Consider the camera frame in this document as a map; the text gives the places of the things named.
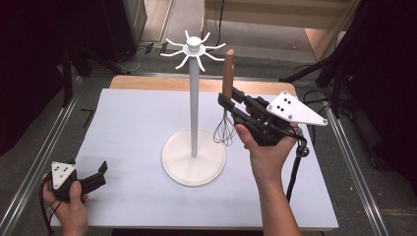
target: person's hand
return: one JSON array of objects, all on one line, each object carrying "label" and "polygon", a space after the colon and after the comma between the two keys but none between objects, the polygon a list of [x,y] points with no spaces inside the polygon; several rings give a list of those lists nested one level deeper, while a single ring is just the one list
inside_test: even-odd
[{"label": "person's hand", "polygon": [[296,142],[295,139],[284,137],[274,147],[260,147],[244,125],[236,125],[236,131],[250,152],[252,171],[258,187],[282,186],[282,166]]},{"label": "person's hand", "polygon": [[89,199],[88,195],[82,194],[82,186],[79,181],[73,182],[70,189],[70,201],[60,202],[50,190],[49,184],[43,188],[43,198],[52,209],[56,209],[55,214],[62,225],[62,233],[68,235],[85,235],[87,233],[88,216],[84,203]]},{"label": "person's hand", "polygon": [[236,125],[236,131],[251,155],[252,172],[260,194],[264,235],[301,235],[284,195],[281,179],[282,166],[296,141],[285,137],[274,147],[260,147],[245,126]]}]

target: metal frame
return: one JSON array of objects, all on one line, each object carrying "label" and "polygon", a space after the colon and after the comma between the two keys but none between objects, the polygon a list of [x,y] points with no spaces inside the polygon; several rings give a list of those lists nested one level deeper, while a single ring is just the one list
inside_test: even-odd
[{"label": "metal frame", "polygon": [[347,137],[343,131],[343,127],[339,120],[337,120],[332,111],[328,110],[328,121],[333,128],[334,135],[337,138],[340,149],[343,153],[343,157],[346,161],[347,167],[349,169],[350,175],[352,176],[353,183],[355,184],[356,189],[358,190],[359,198],[361,199],[362,205],[368,219],[371,223],[372,229],[374,230],[375,235],[388,236],[386,224],[384,223],[383,216],[380,209],[377,206],[377,203],[371,193],[371,190],[368,187],[368,184],[365,180],[365,177],[362,174],[361,168],[356,161],[356,156],[350,146],[350,143],[347,141]]},{"label": "metal frame", "polygon": [[[177,78],[188,78],[189,75],[182,74],[162,74],[162,73],[140,73],[137,76],[150,76],[150,77],[177,77]],[[212,80],[221,80],[221,76],[206,76],[206,79]],[[277,82],[277,79],[265,79],[265,78],[247,78],[247,77],[236,77],[236,80],[240,81],[258,81],[258,82]],[[299,87],[309,87],[313,84],[311,83],[294,83],[295,86]],[[43,168],[46,162],[49,159],[50,153],[53,151],[57,140],[59,139],[63,128],[65,127],[72,111],[74,105],[76,104],[79,97],[79,90],[84,86],[83,79],[77,77],[75,82],[75,93],[69,105],[66,108],[62,108],[59,113],[51,131],[45,139],[39,153],[36,156],[27,176],[25,177],[24,182],[13,197],[8,210],[6,211],[1,223],[0,223],[0,235],[8,236],[11,235],[16,223],[22,214],[26,203],[30,198],[30,194],[33,191],[36,183],[38,182],[40,175],[42,174]],[[360,166],[356,161],[356,156],[347,141],[346,135],[343,131],[342,125],[339,120],[336,120],[334,115],[330,110],[328,110],[328,121],[333,128],[335,137],[338,141],[338,144],[341,148],[343,157],[348,166],[349,172],[352,176],[353,182],[356,189],[358,190],[359,197],[361,199],[362,205],[365,212],[368,215],[371,226],[374,230],[375,235],[389,235],[387,227],[382,218],[380,209],[377,206],[377,203],[368,187],[368,184],[362,174]]]},{"label": "metal frame", "polygon": [[8,236],[12,234],[13,229],[21,216],[33,189],[39,183],[42,171],[49,159],[51,152],[53,151],[56,142],[58,141],[62,130],[64,129],[68,118],[70,117],[74,105],[78,100],[78,91],[83,87],[84,82],[81,77],[77,77],[74,87],[74,96],[69,101],[67,107],[63,107],[55,120],[52,129],[49,131],[39,153],[37,154],[33,164],[28,171],[21,187],[13,197],[1,223],[0,223],[0,235]]}]

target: aluminum rail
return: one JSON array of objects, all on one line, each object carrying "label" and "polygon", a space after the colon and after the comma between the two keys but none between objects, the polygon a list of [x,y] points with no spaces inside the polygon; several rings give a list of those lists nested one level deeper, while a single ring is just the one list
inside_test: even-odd
[{"label": "aluminum rail", "polygon": [[83,79],[81,77],[77,77],[74,84],[74,96],[68,103],[67,107],[63,107],[61,109],[21,187],[13,197],[9,208],[0,223],[0,235],[9,236],[12,234],[12,231],[30,198],[30,194],[32,193],[34,187],[38,186],[45,164],[48,161],[49,156],[74,109],[74,105],[76,104],[79,96],[78,91],[83,87],[83,85]]},{"label": "aluminum rail", "polygon": [[362,174],[359,164],[356,161],[356,156],[352,150],[352,147],[347,141],[346,135],[343,131],[343,127],[340,124],[340,121],[334,117],[334,114],[330,109],[327,111],[327,114],[328,121],[330,122],[331,127],[333,128],[334,134],[343,153],[343,157],[346,161],[355,187],[358,190],[359,198],[361,199],[365,212],[368,215],[368,219],[371,223],[372,229],[374,230],[375,235],[388,236],[389,233],[384,223],[381,211],[378,208],[377,203],[374,197],[372,196],[371,190],[369,189],[368,184]]}]

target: white tabletop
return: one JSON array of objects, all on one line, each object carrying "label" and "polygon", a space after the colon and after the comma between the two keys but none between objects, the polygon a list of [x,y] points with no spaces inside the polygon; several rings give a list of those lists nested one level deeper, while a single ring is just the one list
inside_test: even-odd
[{"label": "white tabletop", "polygon": [[[106,185],[89,194],[89,225],[156,228],[260,228],[261,210],[249,152],[236,136],[222,173],[202,187],[173,181],[161,163],[165,142],[190,128],[187,91],[104,89],[77,155],[79,178],[106,160]],[[275,96],[262,95],[272,101]],[[222,118],[217,93],[200,92],[199,127],[213,131]],[[309,156],[302,159],[291,207],[304,230],[338,227],[328,190],[305,125]],[[295,151],[285,162],[284,189]],[[56,218],[52,225],[59,225]]]}]

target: wooden handle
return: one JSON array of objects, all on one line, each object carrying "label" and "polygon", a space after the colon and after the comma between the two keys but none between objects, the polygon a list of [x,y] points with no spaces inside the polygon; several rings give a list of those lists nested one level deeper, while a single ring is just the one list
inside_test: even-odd
[{"label": "wooden handle", "polygon": [[233,78],[234,78],[234,50],[230,49],[226,52],[226,58],[224,60],[223,88],[222,88],[223,95],[229,99],[232,98]]}]

